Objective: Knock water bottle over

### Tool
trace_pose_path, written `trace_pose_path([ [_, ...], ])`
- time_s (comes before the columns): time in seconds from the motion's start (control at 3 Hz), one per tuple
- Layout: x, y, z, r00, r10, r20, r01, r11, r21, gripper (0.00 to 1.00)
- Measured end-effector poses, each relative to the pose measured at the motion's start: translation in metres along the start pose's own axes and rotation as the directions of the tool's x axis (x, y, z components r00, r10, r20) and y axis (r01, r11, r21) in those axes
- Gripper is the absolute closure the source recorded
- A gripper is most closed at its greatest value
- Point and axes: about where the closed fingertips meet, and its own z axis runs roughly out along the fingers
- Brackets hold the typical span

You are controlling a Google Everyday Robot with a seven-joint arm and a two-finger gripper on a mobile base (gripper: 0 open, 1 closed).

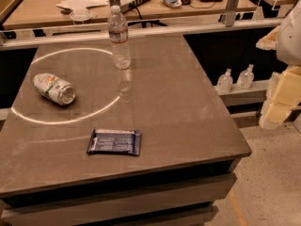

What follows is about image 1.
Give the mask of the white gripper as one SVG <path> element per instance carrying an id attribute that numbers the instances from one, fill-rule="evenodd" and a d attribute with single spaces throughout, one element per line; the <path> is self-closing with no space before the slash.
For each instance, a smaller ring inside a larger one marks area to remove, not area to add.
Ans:
<path id="1" fill-rule="evenodd" d="M 256 47 L 265 51 L 275 50 L 278 31 L 279 26 L 259 39 Z M 290 108 L 295 108 L 301 103 L 300 67 L 289 66 L 279 76 L 272 102 L 275 105 L 264 103 L 262 106 L 259 125 L 263 129 L 278 128 L 291 115 L 292 111 Z"/>

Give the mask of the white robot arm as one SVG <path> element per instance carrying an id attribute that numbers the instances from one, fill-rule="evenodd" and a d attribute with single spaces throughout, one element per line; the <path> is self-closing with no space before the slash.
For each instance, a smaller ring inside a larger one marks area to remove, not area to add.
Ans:
<path id="1" fill-rule="evenodd" d="M 301 103 L 301 1 L 256 47 L 275 50 L 277 59 L 288 65 L 282 73 L 272 73 L 261 109 L 260 127 L 276 129 Z"/>

